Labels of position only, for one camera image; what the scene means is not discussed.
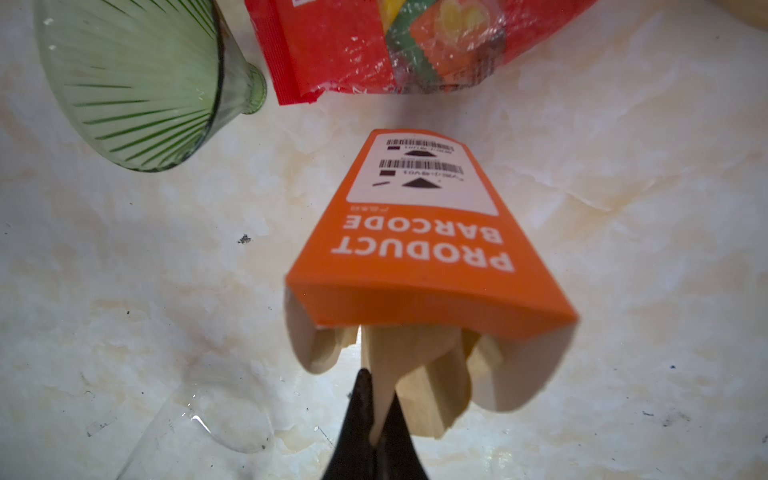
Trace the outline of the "clear glass carafe brown handle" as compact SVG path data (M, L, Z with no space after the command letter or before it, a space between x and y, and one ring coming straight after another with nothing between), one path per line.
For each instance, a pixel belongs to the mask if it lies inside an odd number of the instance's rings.
M274 430L261 382L234 358L201 356L168 397L119 479L265 479Z

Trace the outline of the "brown paper coffee filter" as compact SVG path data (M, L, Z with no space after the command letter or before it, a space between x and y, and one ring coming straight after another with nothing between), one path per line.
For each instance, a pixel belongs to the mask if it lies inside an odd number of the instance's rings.
M394 402L409 432L441 439L467 410L472 380L467 361L480 335L458 327L406 325L362 329L362 365L372 375L377 445Z

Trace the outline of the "orange coffee filter pack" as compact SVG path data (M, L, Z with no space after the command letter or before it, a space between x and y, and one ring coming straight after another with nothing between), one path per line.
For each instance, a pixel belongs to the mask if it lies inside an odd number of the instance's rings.
M548 383L578 315L468 147L373 131L285 279L295 355L329 370L359 327L456 327L495 340L474 400L511 411Z

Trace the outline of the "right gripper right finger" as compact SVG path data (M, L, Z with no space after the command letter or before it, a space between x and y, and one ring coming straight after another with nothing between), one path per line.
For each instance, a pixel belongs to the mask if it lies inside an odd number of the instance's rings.
M376 446L376 478L379 480L428 480L395 395Z

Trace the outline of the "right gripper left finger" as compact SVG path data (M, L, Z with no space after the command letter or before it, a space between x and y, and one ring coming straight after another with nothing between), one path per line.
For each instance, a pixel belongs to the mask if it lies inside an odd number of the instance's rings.
M374 424L372 376L359 370L349 398L334 453L323 480L371 480L375 478L375 448L370 443Z

